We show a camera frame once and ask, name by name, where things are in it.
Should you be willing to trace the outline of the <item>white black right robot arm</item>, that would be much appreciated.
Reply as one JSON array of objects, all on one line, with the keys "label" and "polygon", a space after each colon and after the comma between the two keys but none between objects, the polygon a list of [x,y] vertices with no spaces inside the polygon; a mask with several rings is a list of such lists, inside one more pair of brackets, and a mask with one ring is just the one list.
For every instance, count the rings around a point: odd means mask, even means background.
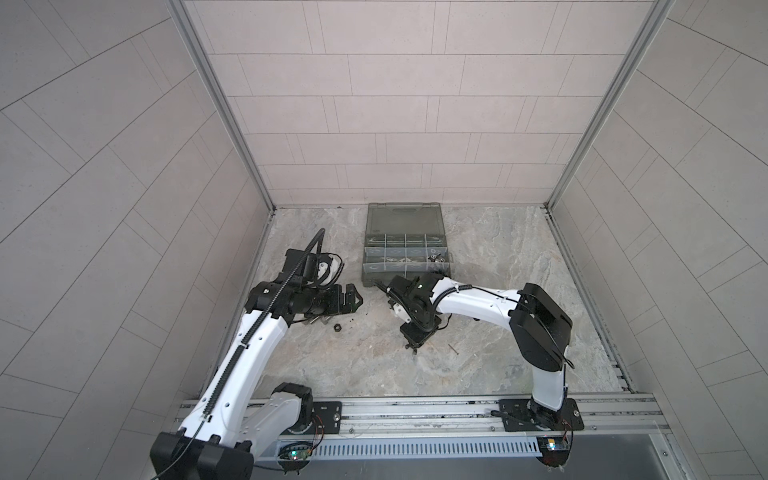
[{"label": "white black right robot arm", "polygon": [[500,290],[460,283],[438,273],[409,280],[395,276],[388,284],[375,282],[388,298],[400,332],[416,352],[435,333],[447,328],[454,315],[485,321],[510,332],[523,359],[532,367],[533,389],[523,417],[510,417],[553,430],[563,419],[568,385],[566,369],[573,321],[539,285]]}]

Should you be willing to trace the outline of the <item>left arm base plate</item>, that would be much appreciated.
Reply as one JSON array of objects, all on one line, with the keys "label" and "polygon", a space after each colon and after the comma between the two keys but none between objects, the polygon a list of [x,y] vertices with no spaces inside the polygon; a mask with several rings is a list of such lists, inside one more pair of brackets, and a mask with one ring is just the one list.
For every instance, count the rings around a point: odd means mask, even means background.
[{"label": "left arm base plate", "polygon": [[341,429],[342,408],[340,401],[315,401],[311,422],[299,431],[299,435],[319,432],[320,427],[324,428],[326,434],[338,434]]}]

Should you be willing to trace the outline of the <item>white vent grille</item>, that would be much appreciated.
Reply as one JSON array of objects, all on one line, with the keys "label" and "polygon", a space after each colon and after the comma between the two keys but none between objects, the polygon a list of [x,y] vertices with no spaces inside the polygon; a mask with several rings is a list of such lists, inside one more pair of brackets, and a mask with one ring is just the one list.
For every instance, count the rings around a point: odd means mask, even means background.
[{"label": "white vent grille", "polygon": [[535,437],[331,438],[312,460],[390,460],[541,457]]}]

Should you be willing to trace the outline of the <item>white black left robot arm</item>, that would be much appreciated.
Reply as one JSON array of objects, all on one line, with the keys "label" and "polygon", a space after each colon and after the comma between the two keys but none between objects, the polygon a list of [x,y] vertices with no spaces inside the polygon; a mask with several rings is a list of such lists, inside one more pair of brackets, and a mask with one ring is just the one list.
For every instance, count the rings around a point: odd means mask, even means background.
[{"label": "white black left robot arm", "polygon": [[174,433],[150,450],[158,479],[248,479],[257,457],[286,430],[316,426],[310,388],[285,382],[255,413],[255,387],[293,324],[355,312],[363,303],[352,284],[338,283],[343,259],[318,245],[289,249],[281,272],[253,287],[237,333],[202,398]]}]

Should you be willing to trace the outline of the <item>left green circuit board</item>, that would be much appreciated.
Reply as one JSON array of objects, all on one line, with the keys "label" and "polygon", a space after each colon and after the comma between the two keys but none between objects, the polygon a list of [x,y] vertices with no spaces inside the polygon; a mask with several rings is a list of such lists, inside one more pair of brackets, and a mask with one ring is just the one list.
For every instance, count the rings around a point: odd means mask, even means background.
[{"label": "left green circuit board", "polygon": [[309,441],[298,441],[283,445],[278,451],[279,462],[305,462],[313,454],[314,444]]}]

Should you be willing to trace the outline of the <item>grey compartment organizer box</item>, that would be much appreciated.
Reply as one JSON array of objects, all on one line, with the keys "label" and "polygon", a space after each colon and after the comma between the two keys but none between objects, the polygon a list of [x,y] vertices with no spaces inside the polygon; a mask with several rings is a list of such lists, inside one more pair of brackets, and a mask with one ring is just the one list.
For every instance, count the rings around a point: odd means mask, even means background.
[{"label": "grey compartment organizer box", "polygon": [[[447,264],[428,261],[445,253]],[[368,205],[362,283],[373,287],[396,276],[413,279],[423,273],[451,274],[451,255],[438,203],[371,203]]]}]

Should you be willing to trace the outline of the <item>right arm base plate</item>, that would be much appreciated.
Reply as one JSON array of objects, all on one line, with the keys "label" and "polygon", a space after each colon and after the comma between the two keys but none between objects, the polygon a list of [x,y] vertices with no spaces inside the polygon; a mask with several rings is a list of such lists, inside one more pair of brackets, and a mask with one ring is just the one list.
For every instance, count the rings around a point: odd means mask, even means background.
[{"label": "right arm base plate", "polygon": [[532,399],[502,399],[490,414],[502,420],[506,432],[565,432],[585,428],[578,405],[572,398],[566,398],[558,411],[549,410]]}]

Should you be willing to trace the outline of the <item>right circuit board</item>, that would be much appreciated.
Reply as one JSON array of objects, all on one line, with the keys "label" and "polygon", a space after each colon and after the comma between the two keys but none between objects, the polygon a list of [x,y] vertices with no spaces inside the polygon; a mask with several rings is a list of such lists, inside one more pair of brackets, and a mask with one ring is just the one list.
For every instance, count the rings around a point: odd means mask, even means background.
[{"label": "right circuit board", "polygon": [[570,456],[571,445],[567,438],[537,437],[538,448],[541,456],[538,460],[548,467],[560,467],[567,463]]}]

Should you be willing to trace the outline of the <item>aluminium front rail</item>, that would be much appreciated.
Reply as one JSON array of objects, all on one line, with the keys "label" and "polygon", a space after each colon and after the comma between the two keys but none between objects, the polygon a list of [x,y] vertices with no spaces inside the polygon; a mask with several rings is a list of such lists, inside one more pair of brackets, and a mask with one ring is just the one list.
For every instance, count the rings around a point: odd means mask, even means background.
[{"label": "aluminium front rail", "polygon": [[[255,413],[266,400],[250,400],[246,412]],[[568,439],[572,446],[578,436],[661,435],[669,432],[668,422],[656,399],[649,394],[578,394],[578,405],[585,428],[582,431],[506,432],[502,420],[490,412],[502,399],[527,400],[523,395],[454,397],[365,397],[341,398],[341,429],[338,434],[319,432],[299,435],[284,431],[270,446],[298,441],[320,444],[331,438],[412,438],[412,437],[556,437]],[[182,404],[183,420],[195,407]],[[175,426],[171,433],[181,426]]]}]

